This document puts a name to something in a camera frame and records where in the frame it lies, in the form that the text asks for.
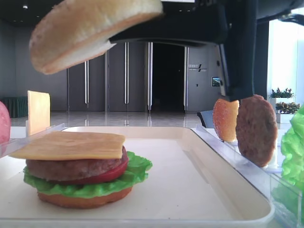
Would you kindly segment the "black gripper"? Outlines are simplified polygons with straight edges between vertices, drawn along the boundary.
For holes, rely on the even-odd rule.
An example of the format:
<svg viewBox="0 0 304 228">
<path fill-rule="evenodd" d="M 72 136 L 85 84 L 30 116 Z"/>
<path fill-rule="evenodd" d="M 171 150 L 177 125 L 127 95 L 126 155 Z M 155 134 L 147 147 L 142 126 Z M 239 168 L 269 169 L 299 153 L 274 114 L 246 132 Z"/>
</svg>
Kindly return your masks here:
<svg viewBox="0 0 304 228">
<path fill-rule="evenodd" d="M 302 0 L 196 0 L 190 8 L 174 11 L 172 3 L 163 3 L 162 15 L 119 32 L 110 41 L 223 45 L 226 98 L 241 100 L 254 94 L 257 22 L 278 18 L 303 5 Z"/>
</svg>

